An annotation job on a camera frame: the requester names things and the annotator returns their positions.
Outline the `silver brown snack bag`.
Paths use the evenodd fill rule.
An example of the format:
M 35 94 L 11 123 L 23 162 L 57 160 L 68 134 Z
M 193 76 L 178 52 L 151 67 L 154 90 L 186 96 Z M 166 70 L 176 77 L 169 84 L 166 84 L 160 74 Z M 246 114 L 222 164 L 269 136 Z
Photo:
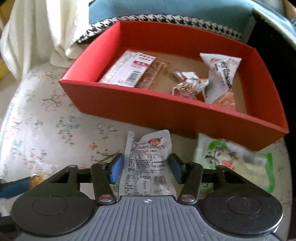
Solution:
M 174 76 L 179 83 L 173 87 L 172 95 L 205 102 L 205 89 L 209 85 L 207 78 L 199 78 L 195 72 L 176 70 Z

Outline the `white towel blanket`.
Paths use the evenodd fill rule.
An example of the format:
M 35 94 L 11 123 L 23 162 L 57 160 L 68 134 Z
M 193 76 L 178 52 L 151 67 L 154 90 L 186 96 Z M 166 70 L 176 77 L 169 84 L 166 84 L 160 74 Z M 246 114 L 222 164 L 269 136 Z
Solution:
M 69 67 L 83 52 L 88 1 L 15 1 L 1 36 L 1 56 L 17 81 L 35 65 Z

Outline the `yellow jelly snack pack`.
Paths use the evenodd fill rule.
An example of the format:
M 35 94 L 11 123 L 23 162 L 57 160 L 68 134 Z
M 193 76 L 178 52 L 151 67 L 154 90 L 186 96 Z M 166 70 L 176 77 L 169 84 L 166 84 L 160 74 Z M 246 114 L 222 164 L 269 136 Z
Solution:
M 42 183 L 43 181 L 45 181 L 49 177 L 50 177 L 50 174 L 48 174 L 48 173 L 41 173 L 38 175 L 33 175 L 32 177 L 30 177 L 29 189 L 36 187 L 37 185 L 39 185 L 40 183 Z

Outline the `red cardboard box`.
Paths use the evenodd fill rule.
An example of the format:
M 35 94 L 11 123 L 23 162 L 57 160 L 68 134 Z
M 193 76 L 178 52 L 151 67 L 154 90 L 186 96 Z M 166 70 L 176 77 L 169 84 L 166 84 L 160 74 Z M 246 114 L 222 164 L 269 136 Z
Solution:
M 158 61 L 168 64 L 152 88 L 100 82 L 126 50 L 154 54 Z M 236 110 L 172 95 L 178 83 L 174 71 L 208 76 L 201 53 L 241 58 L 233 83 Z M 76 59 L 60 84 L 82 113 L 155 130 L 167 129 L 186 137 L 204 133 L 258 151 L 289 132 L 280 96 L 257 50 L 191 27 L 156 22 L 115 23 Z

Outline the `teal sofa cover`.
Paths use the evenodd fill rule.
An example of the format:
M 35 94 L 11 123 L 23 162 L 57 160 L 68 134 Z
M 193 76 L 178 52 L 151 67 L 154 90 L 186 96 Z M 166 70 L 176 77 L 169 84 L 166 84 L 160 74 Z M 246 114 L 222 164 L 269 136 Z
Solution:
M 91 43 L 116 22 L 146 21 L 198 28 L 241 41 L 251 1 L 95 1 L 78 43 Z

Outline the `dark red spicy snack pack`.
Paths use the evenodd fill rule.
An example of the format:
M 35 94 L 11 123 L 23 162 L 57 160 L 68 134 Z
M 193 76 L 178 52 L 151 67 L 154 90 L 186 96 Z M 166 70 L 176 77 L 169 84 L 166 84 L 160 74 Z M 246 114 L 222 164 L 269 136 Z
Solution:
M 167 68 L 168 64 L 162 61 L 155 60 L 147 68 L 142 77 L 138 80 L 135 88 L 151 90 L 158 82 L 161 73 Z

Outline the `red white spicy strip pack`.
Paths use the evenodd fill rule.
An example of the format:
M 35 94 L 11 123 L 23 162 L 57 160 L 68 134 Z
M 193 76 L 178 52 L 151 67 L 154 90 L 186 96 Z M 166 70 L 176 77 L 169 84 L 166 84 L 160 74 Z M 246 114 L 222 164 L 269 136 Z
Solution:
M 99 83 L 135 87 L 156 58 L 156 55 L 126 50 L 107 70 Z

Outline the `dark coffee table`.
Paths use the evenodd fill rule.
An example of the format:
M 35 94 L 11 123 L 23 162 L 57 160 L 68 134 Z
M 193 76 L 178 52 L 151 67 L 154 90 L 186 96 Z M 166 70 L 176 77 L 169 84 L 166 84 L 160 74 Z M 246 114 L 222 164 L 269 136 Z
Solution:
M 290 133 L 287 146 L 295 144 L 295 46 L 259 9 L 253 8 L 254 27 L 247 44 L 256 48 L 280 95 Z

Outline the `white bamboo shoot snack bag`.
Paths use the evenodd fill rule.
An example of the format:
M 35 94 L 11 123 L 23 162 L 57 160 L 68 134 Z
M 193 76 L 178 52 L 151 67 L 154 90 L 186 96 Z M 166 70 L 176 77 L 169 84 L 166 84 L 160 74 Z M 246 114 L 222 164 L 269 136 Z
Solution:
M 209 68 L 209 84 L 205 89 L 206 103 L 236 111 L 232 87 L 242 59 L 209 53 L 200 53 L 200 57 Z

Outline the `green white snack bag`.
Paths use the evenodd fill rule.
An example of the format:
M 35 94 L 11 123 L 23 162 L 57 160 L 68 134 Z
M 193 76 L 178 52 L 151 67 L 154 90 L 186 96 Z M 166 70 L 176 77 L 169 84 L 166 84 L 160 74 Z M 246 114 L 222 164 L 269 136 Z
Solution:
M 194 162 L 205 169 L 226 166 L 268 193 L 275 189 L 272 153 L 250 151 L 233 142 L 199 133 Z

